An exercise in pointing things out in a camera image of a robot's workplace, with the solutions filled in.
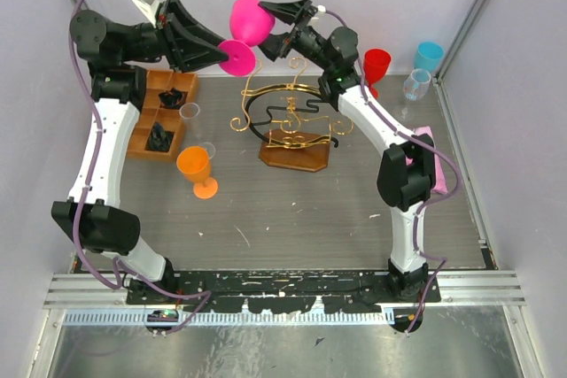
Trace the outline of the pink wine glass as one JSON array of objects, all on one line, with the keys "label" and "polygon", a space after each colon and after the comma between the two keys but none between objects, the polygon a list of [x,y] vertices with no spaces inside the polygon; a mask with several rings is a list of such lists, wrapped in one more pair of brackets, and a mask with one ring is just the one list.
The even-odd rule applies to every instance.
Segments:
[{"label": "pink wine glass", "polygon": [[262,44],[276,23],[275,17],[260,7],[260,0],[236,0],[229,17],[231,39],[219,44],[228,58],[221,69],[233,76],[245,76],[256,66],[252,48]]}]

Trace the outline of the clear wine glass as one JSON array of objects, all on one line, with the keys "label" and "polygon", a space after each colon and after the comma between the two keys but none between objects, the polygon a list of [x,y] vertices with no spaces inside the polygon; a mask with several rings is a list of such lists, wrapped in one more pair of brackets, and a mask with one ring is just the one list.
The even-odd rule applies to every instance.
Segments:
[{"label": "clear wine glass", "polygon": [[412,120],[416,104],[425,97],[431,84],[431,73],[423,68],[414,69],[403,83],[402,100],[396,106],[394,117],[398,121]]},{"label": "clear wine glass", "polygon": [[209,159],[213,159],[216,154],[214,145],[205,138],[202,121],[202,110],[196,103],[185,103],[179,110],[179,115],[183,121],[190,141],[203,148]]}]

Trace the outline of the red wine glass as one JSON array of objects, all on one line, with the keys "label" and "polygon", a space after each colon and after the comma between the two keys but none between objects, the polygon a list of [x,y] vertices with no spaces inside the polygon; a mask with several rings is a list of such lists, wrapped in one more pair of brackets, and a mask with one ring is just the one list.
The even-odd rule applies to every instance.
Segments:
[{"label": "red wine glass", "polygon": [[374,85],[384,78],[391,61],[392,57],[386,50],[374,48],[364,54],[363,71],[365,73],[365,80],[371,95],[375,99],[378,99],[379,94]]}]

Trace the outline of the orange wine glass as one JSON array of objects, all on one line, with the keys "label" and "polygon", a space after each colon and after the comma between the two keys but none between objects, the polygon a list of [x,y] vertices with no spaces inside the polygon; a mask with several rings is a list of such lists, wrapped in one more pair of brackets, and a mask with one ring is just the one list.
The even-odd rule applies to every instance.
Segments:
[{"label": "orange wine glass", "polygon": [[179,172],[193,184],[193,193],[199,199],[210,199],[218,191],[218,181],[212,176],[212,166],[207,151],[200,146],[190,146],[176,159]]}]

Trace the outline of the blue wine glass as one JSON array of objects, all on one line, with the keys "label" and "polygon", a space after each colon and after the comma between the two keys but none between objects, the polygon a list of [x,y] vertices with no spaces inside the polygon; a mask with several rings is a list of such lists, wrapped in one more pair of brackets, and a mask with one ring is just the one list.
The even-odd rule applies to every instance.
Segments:
[{"label": "blue wine glass", "polygon": [[424,69],[434,73],[444,57],[444,49],[435,42],[421,42],[418,44],[414,57],[414,68]]}]

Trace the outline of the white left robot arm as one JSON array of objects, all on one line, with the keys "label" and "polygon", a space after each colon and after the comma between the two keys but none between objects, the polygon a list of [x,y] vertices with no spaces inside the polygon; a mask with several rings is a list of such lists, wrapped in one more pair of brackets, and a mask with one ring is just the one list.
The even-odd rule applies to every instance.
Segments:
[{"label": "white left robot arm", "polygon": [[228,56],[223,39],[189,13],[160,12],[154,23],[124,25],[93,10],[81,10],[70,21],[71,59],[88,63],[90,84],[82,84],[91,122],[80,171],[65,201],[56,201],[51,216],[72,241],[84,266],[111,289],[85,257],[87,251],[111,258],[116,272],[125,270],[144,282],[158,304],[177,297],[172,263],[141,237],[140,220],[120,208],[120,178],[146,94],[147,72],[140,65],[166,58],[179,73],[220,64]]}]

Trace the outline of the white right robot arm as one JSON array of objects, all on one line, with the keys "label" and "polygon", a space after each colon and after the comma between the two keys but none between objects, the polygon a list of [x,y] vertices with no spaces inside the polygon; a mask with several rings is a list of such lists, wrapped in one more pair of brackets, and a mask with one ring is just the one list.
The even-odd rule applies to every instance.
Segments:
[{"label": "white right robot arm", "polygon": [[166,29],[179,24],[183,40],[190,44],[188,48],[173,44],[171,63],[176,71],[219,65],[225,73],[244,76],[256,67],[254,47],[271,61],[295,50],[322,69],[318,87],[323,102],[351,120],[381,158],[377,190],[392,218],[388,289],[393,298],[407,302],[429,280],[422,249],[423,216],[436,184],[434,142],[402,126],[373,97],[353,29],[342,23],[323,37],[312,27],[312,20],[326,12],[311,0],[236,0],[229,18],[229,39],[202,26],[179,0],[166,0],[159,7],[157,21]]}]

